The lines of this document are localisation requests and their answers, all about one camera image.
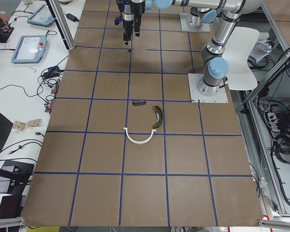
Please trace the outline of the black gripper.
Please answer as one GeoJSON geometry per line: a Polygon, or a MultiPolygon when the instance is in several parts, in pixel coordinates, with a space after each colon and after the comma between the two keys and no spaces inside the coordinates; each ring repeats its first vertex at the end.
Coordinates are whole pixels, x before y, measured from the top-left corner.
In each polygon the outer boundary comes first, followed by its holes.
{"type": "MultiPolygon", "coordinates": [[[[134,16],[134,31],[135,31],[136,37],[140,36],[140,27],[141,27],[141,15],[135,15],[134,16]]],[[[123,28],[125,30],[123,33],[123,40],[125,42],[131,41],[133,21],[123,21],[123,28]]]]}
{"type": "Polygon", "coordinates": [[[145,0],[131,0],[131,12],[135,16],[141,16],[145,12],[145,0]]]}

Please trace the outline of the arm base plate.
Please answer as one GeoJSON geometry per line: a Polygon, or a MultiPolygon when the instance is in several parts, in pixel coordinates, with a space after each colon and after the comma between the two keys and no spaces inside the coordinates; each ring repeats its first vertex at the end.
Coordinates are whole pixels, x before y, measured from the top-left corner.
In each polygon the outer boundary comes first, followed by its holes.
{"type": "Polygon", "coordinates": [[[191,102],[194,103],[228,103],[223,81],[216,87],[207,86],[203,74],[189,73],[188,83],[191,102]]]}
{"type": "Polygon", "coordinates": [[[201,19],[190,13],[180,13],[180,24],[183,32],[198,32],[209,33],[210,26],[207,23],[203,23],[201,19]]]}

